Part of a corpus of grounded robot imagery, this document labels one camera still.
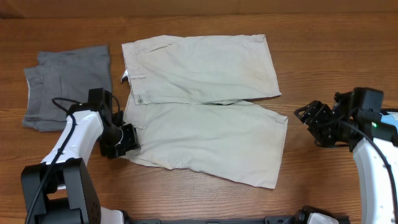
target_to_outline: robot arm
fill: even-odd
[[[67,125],[50,154],[22,171],[25,204],[28,211],[32,207],[26,223],[129,223],[124,212],[101,207],[86,168],[97,140],[102,156],[108,158],[139,148],[134,127],[123,122],[123,112],[112,113],[112,97],[101,88],[92,89],[86,103],[71,105]],[[67,190],[67,198],[49,200],[47,194],[61,189]]]
[[[365,224],[398,223],[398,133],[395,126],[381,122],[382,99],[381,91],[355,88],[336,93],[332,110],[313,101],[295,111],[308,125],[315,144],[336,147],[338,141],[348,143],[359,172]]]

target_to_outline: wooden table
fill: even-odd
[[[114,94],[124,106],[129,85],[121,44],[157,35],[266,34],[282,96],[255,101],[289,117],[274,190],[190,170],[166,170],[108,160],[95,146],[88,170],[101,205],[133,218],[260,218],[313,205],[361,219],[359,180],[347,148],[322,149],[293,111],[312,100],[332,103],[335,91],[383,90],[398,108],[398,14],[268,14],[212,17],[26,19],[0,21],[0,223],[23,223],[20,174],[39,163],[60,133],[21,125],[27,107],[23,68],[40,50],[108,44]]]

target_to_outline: gray folded fabric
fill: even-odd
[[[22,125],[39,131],[62,131],[66,114],[52,103],[54,97],[86,102],[88,90],[112,92],[108,46],[65,52],[39,52],[39,65],[25,68],[28,107]],[[70,102],[60,101],[68,109]]]

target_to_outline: gray cloth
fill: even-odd
[[[66,114],[52,103],[54,97],[86,102],[88,90],[112,92],[108,46],[65,52],[39,52],[39,65],[25,68],[28,107],[22,125],[39,131],[62,131]],[[69,109],[71,103],[59,101]]]

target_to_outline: brown wooden surface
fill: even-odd
[[[0,0],[0,17],[21,18],[397,11],[396,0]]]
[[[20,174],[46,156],[60,133],[23,128],[27,84],[23,68],[40,50],[108,44],[114,94],[126,104],[129,85],[121,44],[156,35],[266,34],[282,96],[256,101],[289,117],[274,190],[190,170],[169,171],[108,160],[95,147],[88,169],[102,206],[133,218],[259,218],[313,205],[360,222],[359,180],[347,149],[321,149],[293,111],[312,100],[333,101],[356,86],[384,90],[398,108],[398,14],[269,14],[214,17],[29,19],[0,21],[0,223],[23,223]]]

